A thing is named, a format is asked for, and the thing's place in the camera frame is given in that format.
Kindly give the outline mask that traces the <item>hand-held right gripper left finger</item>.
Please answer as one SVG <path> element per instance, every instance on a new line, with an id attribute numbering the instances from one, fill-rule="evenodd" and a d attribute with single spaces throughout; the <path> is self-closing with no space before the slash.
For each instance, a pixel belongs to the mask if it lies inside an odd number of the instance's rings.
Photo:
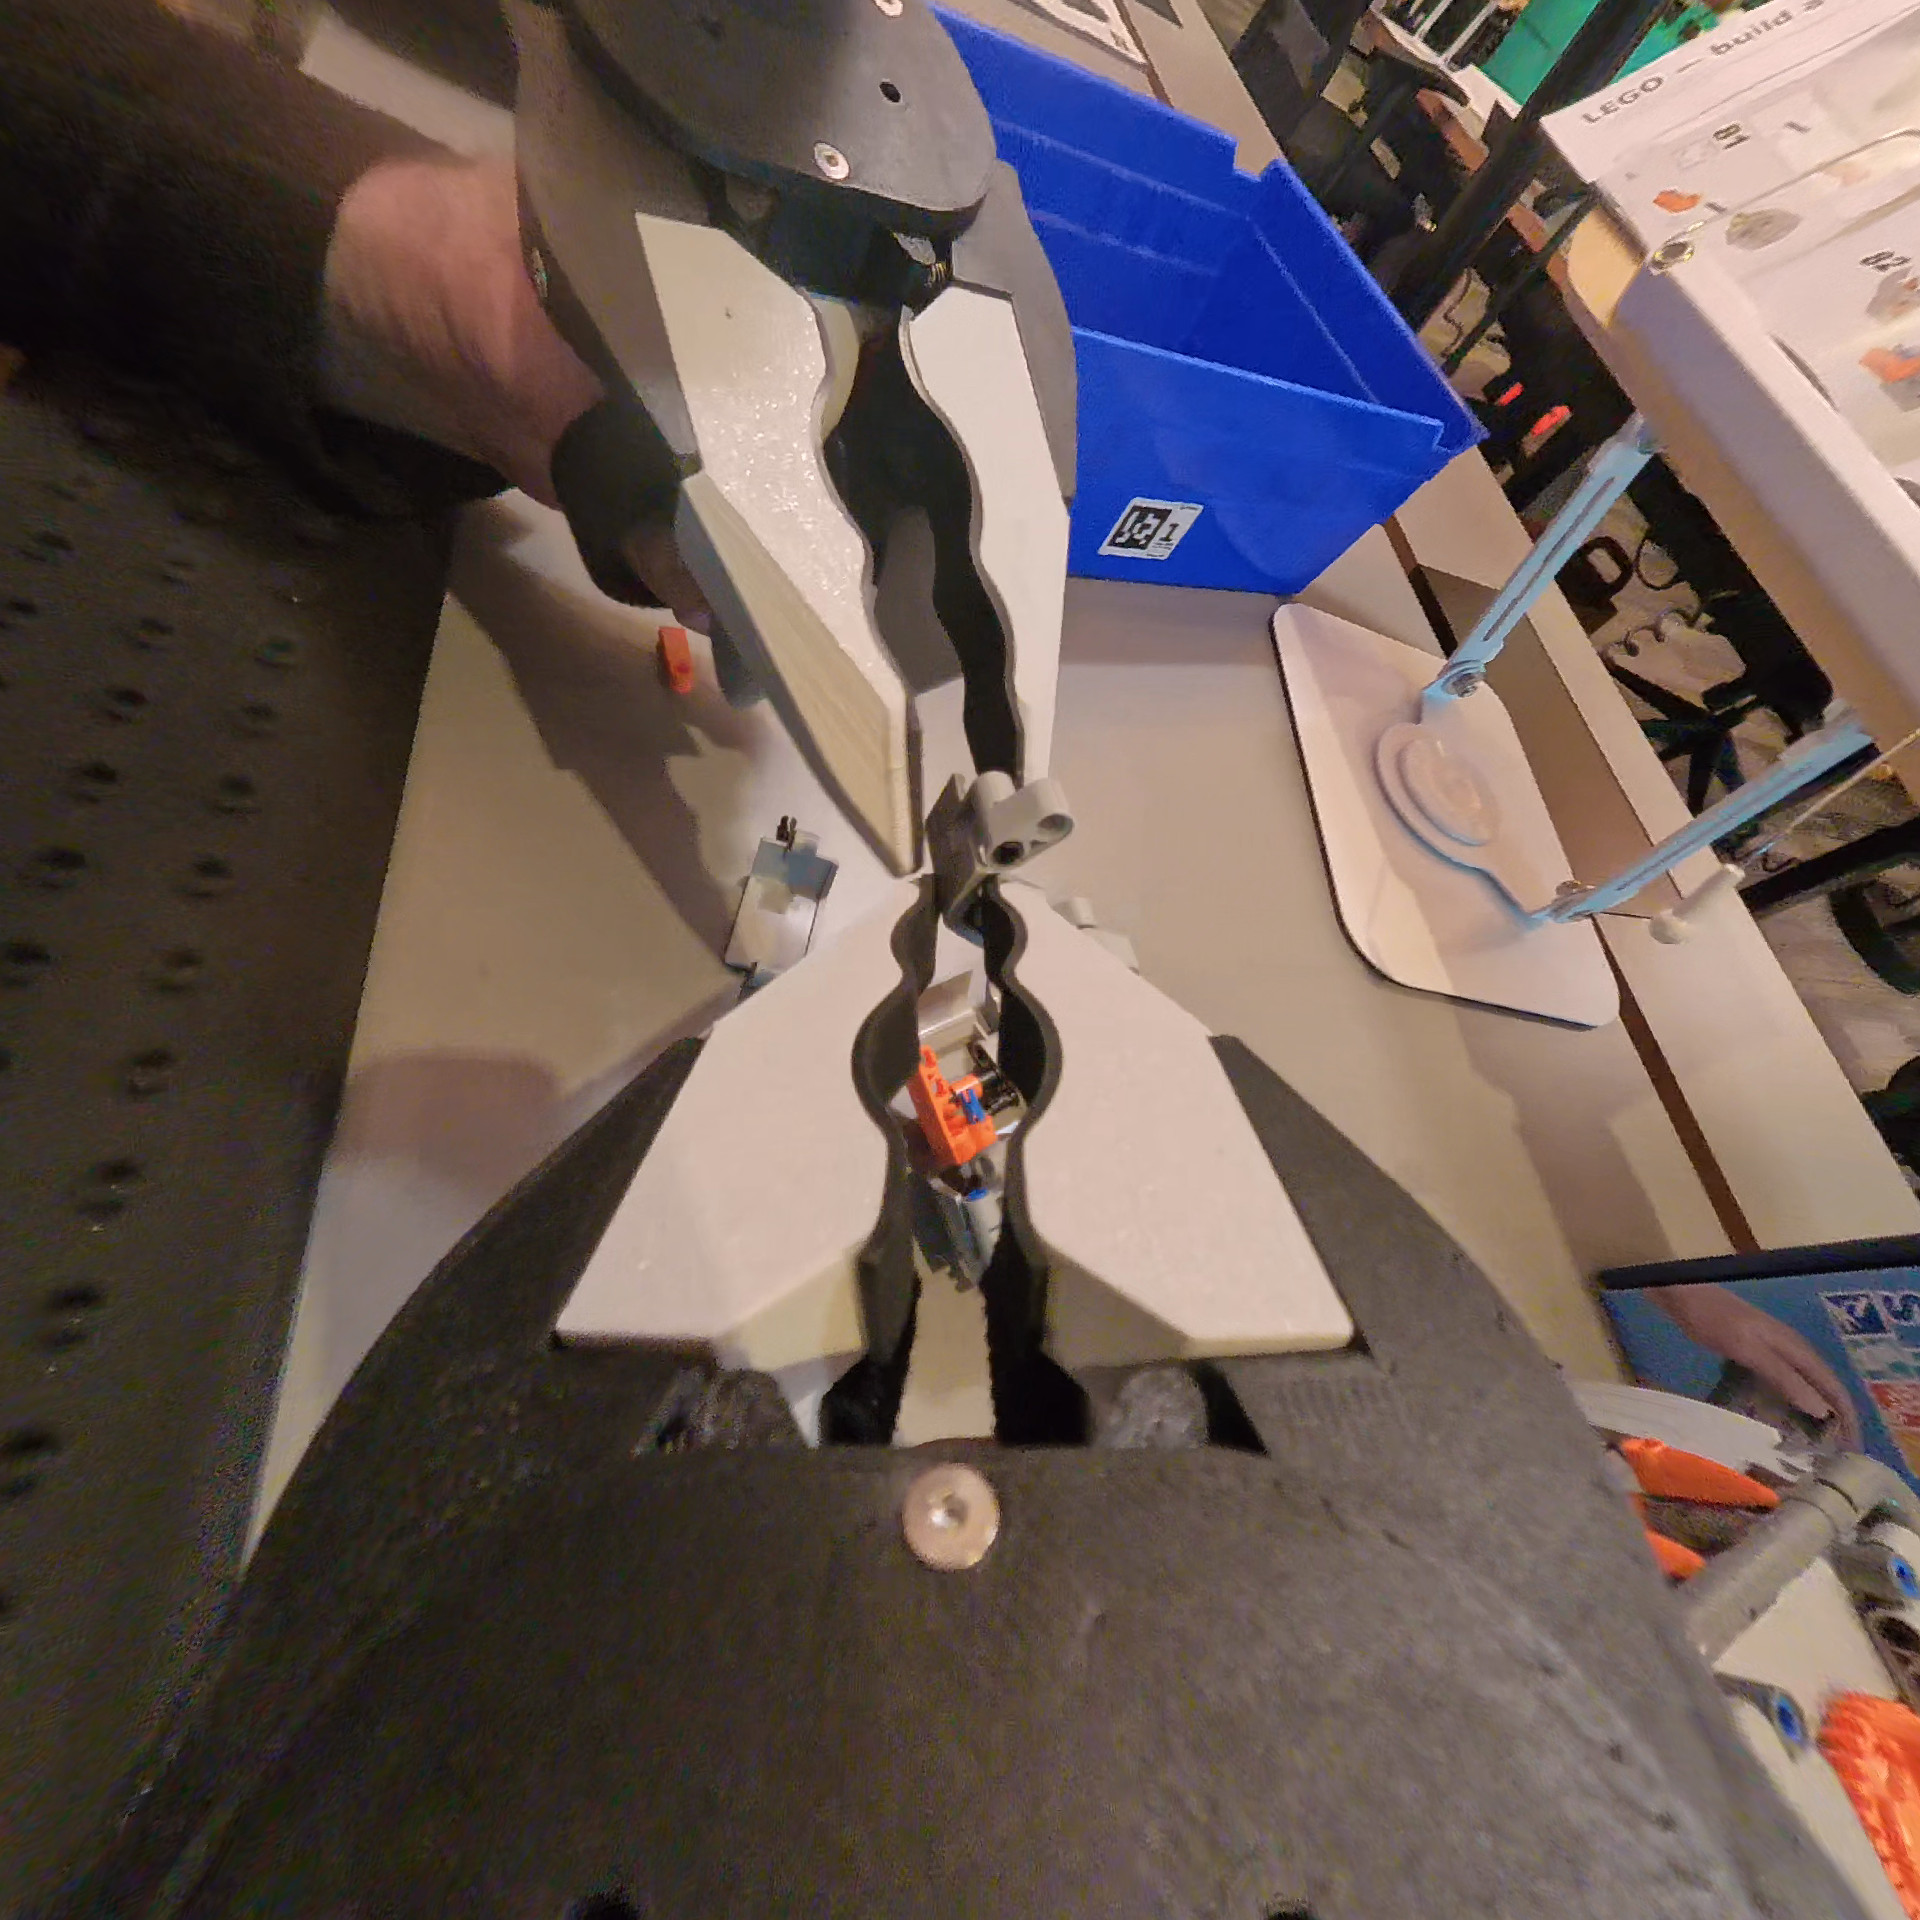
<path id="1" fill-rule="evenodd" d="M 903 986 L 894 881 L 860 921 L 718 1019 L 561 1311 L 567 1347 L 824 1375 L 867 1345 L 857 1256 L 888 1148 L 856 1082 L 860 1026 Z"/>

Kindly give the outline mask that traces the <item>black perforated board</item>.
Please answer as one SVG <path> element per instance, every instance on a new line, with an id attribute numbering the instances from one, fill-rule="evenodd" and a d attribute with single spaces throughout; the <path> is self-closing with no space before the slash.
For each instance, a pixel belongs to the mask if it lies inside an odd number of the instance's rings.
<path id="1" fill-rule="evenodd" d="M 446 562 L 153 384 L 4 386 L 7 1648 L 236 1553 Z"/>

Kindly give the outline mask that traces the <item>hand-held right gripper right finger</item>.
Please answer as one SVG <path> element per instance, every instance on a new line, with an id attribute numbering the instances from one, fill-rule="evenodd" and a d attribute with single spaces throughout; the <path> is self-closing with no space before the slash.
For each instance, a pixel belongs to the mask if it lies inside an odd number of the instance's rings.
<path id="1" fill-rule="evenodd" d="M 1347 1348 L 1353 1317 L 1210 1029 L 1035 885 L 992 882 L 978 928 L 1025 1096 L 983 1282 L 998 1360 Z"/>

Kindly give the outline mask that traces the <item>grey orange tracked toy robot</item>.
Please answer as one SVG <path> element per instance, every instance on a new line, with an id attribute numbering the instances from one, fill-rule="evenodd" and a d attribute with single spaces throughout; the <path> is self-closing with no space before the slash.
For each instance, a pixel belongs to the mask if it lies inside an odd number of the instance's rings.
<path id="1" fill-rule="evenodd" d="M 1840 1709 L 1915 1712 L 1915 1498 L 1835 1425 L 1575 1384 L 1751 1757 L 1865 1915 L 1915 1915 L 1835 1767 Z"/>

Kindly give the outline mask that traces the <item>person's left hand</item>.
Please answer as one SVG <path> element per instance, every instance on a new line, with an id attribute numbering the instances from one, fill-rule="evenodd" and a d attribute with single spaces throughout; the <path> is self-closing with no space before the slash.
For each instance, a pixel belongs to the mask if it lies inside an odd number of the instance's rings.
<path id="1" fill-rule="evenodd" d="M 505 159 L 394 159 L 360 176 L 328 244 L 320 388 L 558 509 L 555 451 L 606 392 L 545 311 L 519 212 Z"/>

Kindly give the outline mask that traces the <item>blue robot kit box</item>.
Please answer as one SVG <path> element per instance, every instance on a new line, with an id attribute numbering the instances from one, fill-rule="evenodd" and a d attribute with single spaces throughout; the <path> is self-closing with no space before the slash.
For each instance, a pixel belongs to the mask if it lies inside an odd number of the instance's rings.
<path id="1" fill-rule="evenodd" d="M 1641 1386 L 1919 1474 L 1919 1237 L 1606 1269 Z"/>

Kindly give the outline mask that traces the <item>grey orange brick assembly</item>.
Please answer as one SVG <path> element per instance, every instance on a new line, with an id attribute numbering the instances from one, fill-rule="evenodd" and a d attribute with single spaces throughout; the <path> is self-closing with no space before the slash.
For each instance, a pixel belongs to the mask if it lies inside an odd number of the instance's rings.
<path id="1" fill-rule="evenodd" d="M 910 1215 L 928 1273 L 978 1289 L 1006 1216 L 1010 1145 L 1027 1100 L 1001 1068 L 1001 1003 L 983 973 L 919 996 L 919 1058 L 892 1103 L 910 1165 Z"/>

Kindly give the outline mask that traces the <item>person's left forearm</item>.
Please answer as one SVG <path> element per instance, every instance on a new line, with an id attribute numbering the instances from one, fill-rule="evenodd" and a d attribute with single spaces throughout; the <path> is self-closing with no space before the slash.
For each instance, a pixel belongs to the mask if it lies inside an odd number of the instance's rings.
<path id="1" fill-rule="evenodd" d="M 196 404 L 330 508 L 503 491 L 457 451 L 360 423 L 323 376 L 342 207 L 390 160 L 457 156 L 159 4 L 3 4 L 3 322 Z"/>

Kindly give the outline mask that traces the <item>grey brick connector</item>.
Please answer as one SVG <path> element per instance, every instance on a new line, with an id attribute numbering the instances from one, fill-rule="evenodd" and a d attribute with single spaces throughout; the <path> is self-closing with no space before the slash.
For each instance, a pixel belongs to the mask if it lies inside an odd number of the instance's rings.
<path id="1" fill-rule="evenodd" d="M 944 916 L 963 919 L 988 881 L 1014 873 L 1070 832 L 1067 796 L 1050 778 L 1019 785 L 1006 773 L 953 775 L 926 819 L 928 863 Z"/>

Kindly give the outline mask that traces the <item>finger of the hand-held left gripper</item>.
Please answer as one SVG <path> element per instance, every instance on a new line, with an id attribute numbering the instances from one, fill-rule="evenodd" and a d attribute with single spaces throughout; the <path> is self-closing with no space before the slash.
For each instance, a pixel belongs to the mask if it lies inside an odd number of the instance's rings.
<path id="1" fill-rule="evenodd" d="M 934 420 L 934 605 L 963 661 L 975 768 L 1035 785 L 1050 775 L 1070 508 L 1015 307 L 951 283 L 902 322 L 902 359 Z"/>
<path id="2" fill-rule="evenodd" d="M 731 234 L 639 212 L 697 465 L 680 552 L 815 775 L 896 876 L 923 863 L 919 723 L 876 621 L 873 554 L 826 459 L 857 311 Z"/>

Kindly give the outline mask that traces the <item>blue bin with white label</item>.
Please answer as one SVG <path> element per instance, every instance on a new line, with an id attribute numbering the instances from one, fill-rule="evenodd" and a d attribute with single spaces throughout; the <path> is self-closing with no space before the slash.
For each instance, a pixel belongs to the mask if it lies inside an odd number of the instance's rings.
<path id="1" fill-rule="evenodd" d="M 1072 325 L 1072 575 L 1297 594 L 1482 441 L 1284 160 L 1123 80 L 1116 33 L 937 17 Z"/>

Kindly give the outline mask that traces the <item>white book stand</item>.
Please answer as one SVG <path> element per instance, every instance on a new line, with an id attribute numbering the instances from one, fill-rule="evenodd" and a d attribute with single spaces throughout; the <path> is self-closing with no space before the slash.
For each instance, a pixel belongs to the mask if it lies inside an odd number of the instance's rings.
<path id="1" fill-rule="evenodd" d="M 1686 394 L 1735 426 L 1753 459 L 1807 495 L 1799 533 L 1839 536 L 1889 513 L 1894 468 L 1862 428 L 1867 368 L 1840 380 L 1842 346 L 1894 346 L 1894 285 L 1915 283 L 1915 132 L 1881 135 L 1763 188 L 1704 202 L 1648 253 L 1619 307 L 1652 325 Z M 1328 859 L 1335 912 L 1380 977 L 1416 993 L 1595 1029 L 1617 1019 L 1600 941 L 1615 914 L 1690 859 L 1835 770 L 1897 752 L 1831 703 L 1771 768 L 1648 853 L 1578 881 L 1489 673 L 1556 575 L 1644 473 L 1660 439 L 1644 417 L 1602 441 L 1575 491 L 1450 659 L 1315 609 L 1275 612 L 1290 717 Z"/>

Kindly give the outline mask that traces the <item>grey curved panel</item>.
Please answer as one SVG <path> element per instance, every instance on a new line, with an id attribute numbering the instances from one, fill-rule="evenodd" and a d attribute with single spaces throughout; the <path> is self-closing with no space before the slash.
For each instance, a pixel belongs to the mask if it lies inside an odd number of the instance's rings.
<path id="1" fill-rule="evenodd" d="M 838 873 L 838 863 L 820 853 L 819 835 L 803 831 L 791 815 L 759 842 L 726 952 L 742 1000 L 807 956 Z"/>

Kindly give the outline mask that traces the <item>white instruction booklet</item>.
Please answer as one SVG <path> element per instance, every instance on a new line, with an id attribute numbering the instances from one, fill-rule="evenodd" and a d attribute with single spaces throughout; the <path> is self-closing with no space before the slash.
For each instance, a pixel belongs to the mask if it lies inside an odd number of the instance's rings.
<path id="1" fill-rule="evenodd" d="M 1763 4 L 1545 116 L 1648 253 L 1690 242 L 1867 437 L 1919 384 L 1919 4 Z"/>

